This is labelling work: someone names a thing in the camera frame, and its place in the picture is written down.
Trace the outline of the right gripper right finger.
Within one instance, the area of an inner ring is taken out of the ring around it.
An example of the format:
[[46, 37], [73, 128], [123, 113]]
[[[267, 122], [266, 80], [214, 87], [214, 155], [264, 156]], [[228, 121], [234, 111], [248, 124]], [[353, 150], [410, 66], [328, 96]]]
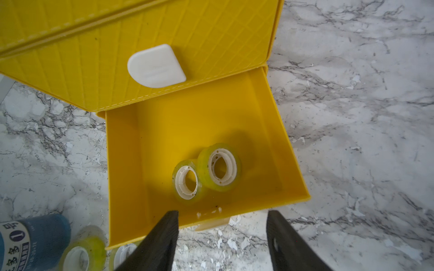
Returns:
[[277, 210], [266, 223], [271, 263], [275, 271], [332, 271]]

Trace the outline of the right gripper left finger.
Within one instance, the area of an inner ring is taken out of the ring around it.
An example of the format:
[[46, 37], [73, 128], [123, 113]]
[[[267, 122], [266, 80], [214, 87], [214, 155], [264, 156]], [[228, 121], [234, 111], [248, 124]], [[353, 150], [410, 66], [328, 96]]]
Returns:
[[179, 212], [168, 211], [118, 271], [170, 271], [179, 236]]

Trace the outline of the yellow drawer cabinet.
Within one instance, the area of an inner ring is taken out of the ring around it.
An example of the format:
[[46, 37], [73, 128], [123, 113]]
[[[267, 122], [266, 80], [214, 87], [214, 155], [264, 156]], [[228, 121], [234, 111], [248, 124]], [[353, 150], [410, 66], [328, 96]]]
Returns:
[[[283, 1], [2, 1], [1, 73], [106, 122], [109, 248], [308, 201], [267, 81]], [[241, 175], [195, 203], [182, 160], [228, 144]]]

